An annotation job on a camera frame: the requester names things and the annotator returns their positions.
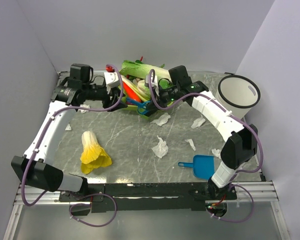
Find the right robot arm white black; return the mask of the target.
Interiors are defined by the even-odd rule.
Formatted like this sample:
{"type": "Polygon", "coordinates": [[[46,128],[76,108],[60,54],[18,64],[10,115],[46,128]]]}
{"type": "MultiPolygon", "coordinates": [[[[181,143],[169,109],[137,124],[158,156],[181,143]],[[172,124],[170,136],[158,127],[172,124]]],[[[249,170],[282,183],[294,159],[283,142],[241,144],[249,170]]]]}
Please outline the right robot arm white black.
{"type": "Polygon", "coordinates": [[[221,162],[208,179],[206,190],[213,199],[220,199],[230,189],[230,184],[237,174],[243,171],[244,164],[260,149],[258,130],[254,125],[248,125],[236,118],[217,101],[204,83],[193,82],[185,66],[174,67],[168,72],[173,86],[166,89],[159,85],[154,69],[146,76],[145,81],[151,96],[149,106],[155,106],[158,110],[168,110],[168,103],[174,106],[181,101],[187,102],[220,133],[224,140],[220,153],[221,162]]]}

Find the blue dustpan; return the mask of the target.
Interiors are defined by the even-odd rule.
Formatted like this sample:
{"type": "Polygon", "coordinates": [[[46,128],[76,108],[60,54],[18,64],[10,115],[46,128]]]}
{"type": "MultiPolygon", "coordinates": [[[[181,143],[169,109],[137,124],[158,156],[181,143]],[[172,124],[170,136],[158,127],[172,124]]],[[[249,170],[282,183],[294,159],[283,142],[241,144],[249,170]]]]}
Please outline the blue dustpan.
{"type": "Polygon", "coordinates": [[[215,173],[214,157],[211,155],[195,155],[192,162],[178,162],[179,167],[190,168],[198,179],[208,180],[215,173]]]}

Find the blue hand brush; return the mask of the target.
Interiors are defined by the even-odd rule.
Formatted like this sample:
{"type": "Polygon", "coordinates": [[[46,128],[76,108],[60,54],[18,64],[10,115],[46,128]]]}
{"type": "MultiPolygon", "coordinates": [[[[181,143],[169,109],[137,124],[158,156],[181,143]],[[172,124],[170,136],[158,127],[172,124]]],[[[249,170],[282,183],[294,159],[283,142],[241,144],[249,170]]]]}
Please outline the blue hand brush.
{"type": "Polygon", "coordinates": [[[134,105],[137,107],[137,112],[140,115],[145,115],[147,114],[149,111],[147,110],[147,105],[150,103],[150,101],[145,101],[145,102],[138,102],[130,97],[126,98],[126,103],[130,104],[130,105],[134,105]]]}

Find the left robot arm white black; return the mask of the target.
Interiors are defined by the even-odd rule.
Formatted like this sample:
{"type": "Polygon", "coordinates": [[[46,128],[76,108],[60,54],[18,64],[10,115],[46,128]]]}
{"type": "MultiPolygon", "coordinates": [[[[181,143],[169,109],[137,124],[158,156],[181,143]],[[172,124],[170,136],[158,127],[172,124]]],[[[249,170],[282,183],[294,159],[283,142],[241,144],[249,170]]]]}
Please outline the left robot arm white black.
{"type": "Polygon", "coordinates": [[[115,66],[108,64],[103,83],[93,83],[93,68],[74,63],[69,76],[54,89],[47,115],[28,149],[22,156],[14,156],[11,166],[21,182],[21,196],[25,187],[44,191],[68,191],[77,201],[89,195],[85,177],[64,173],[53,166],[55,153],[67,124],[85,101],[101,101],[102,111],[125,108],[122,102],[123,80],[115,66]]]}

